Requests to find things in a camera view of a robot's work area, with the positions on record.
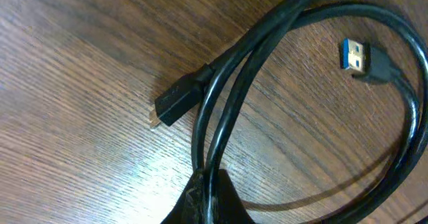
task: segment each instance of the wire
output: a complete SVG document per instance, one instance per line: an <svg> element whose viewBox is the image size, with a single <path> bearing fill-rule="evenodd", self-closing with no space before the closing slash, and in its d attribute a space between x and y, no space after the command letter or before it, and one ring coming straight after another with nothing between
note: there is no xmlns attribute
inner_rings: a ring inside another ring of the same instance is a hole
<svg viewBox="0 0 428 224"><path fill-rule="evenodd" d="M206 89L192 136L192 163L195 170L204 168L203 145L207 125L219 94L231 73L251 51L232 87L207 155L207 166L204 174L205 223L216 222L217 214L215 210L217 208L215 200L217 193L215 186L221 157L255 75L288 31L311 23L333 17L357 16L368 17L389 26L407 42L417 57L423 83L422 111L419 123L419 105L414 90L404 77L398 78L393 82L407 106L405 137L393 164L374 189L359 200L351 202L339 212L331 214L322 222L353 223L365 218L398 188L413 170L425 150L428 141L428 57L422 38L402 17L381 7L369 4L347 3L327 5L303 11L307 4L312 1L283 1L257 22L233 47L210 64L215 73Z"/></svg>

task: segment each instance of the wood grain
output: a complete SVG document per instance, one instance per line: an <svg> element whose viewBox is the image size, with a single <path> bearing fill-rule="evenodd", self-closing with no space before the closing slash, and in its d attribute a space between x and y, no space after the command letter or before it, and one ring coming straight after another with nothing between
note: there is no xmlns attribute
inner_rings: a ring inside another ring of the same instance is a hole
<svg viewBox="0 0 428 224"><path fill-rule="evenodd" d="M163 220L191 175L196 109L151 131L150 105L280 1L0 0L0 222ZM313 6L333 1L345 0ZM364 1L400 11L428 39L428 0ZM385 47L420 88L411 52L374 21L343 17L287 34L257 75L222 162L258 223L337 210L395 149L400 96L338 69L345 37ZM425 154L363 223L426 216L427 167Z"/></svg>

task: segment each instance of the wooden surface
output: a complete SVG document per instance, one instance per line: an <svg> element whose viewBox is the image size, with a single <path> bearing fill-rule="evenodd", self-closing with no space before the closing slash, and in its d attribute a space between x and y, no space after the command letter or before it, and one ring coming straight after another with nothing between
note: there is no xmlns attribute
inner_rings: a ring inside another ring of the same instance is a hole
<svg viewBox="0 0 428 224"><path fill-rule="evenodd" d="M159 223L191 175L196 109L148 128L153 100L209 63L281 0L0 0L0 223ZM315 5L343 0L319 0ZM398 10L428 40L428 0ZM251 87L223 158L258 223L337 210L381 173L403 125L392 86L338 68L345 37L388 49L392 31L344 17L287 34ZM222 94L208 131L225 103ZM428 154L363 223L428 214Z"/></svg>

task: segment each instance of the usb cable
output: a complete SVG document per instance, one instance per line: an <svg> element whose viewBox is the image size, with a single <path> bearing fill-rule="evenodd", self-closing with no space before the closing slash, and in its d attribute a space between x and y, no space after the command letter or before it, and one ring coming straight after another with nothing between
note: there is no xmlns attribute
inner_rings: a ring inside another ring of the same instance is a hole
<svg viewBox="0 0 428 224"><path fill-rule="evenodd" d="M199 213L204 223L220 223L217 185L221 157L231 135L239 110L255 75L287 32L325 19L342 16L367 17L396 31L418 60L423 85L421 108L409 81L387 53L369 43L345 39L341 47L341 67L352 72L355 80L369 84L393 84L406 106L406 125L399 151L383 179L367 194L328 215L321 222L356 223L373 212L406 179L421 158L427 145L428 55L423 39L401 16L365 3L338 3L305 10L314 0L284 0L266 13L234 46L209 65L183 76L155 100L150 113L152 126L168 126L200 103L195 120L191 157L194 172L203 173L203 192ZM227 99L214 133L206 166L203 147L214 105L232 72L249 54Z"/></svg>

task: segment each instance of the plug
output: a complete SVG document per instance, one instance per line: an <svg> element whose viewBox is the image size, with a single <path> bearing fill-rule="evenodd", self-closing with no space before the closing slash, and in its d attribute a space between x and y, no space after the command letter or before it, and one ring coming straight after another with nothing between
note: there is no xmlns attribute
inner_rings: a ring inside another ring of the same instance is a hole
<svg viewBox="0 0 428 224"><path fill-rule="evenodd" d="M205 86L213 74L213 70L205 64L196 72L177 80L154 101L154 109L149 116L150 127L154 128L161 122L171 126L197 105L203 99Z"/></svg>
<svg viewBox="0 0 428 224"><path fill-rule="evenodd" d="M353 78L366 83L386 84L403 74L386 51L369 43L345 39L340 56L341 68L350 71Z"/></svg>

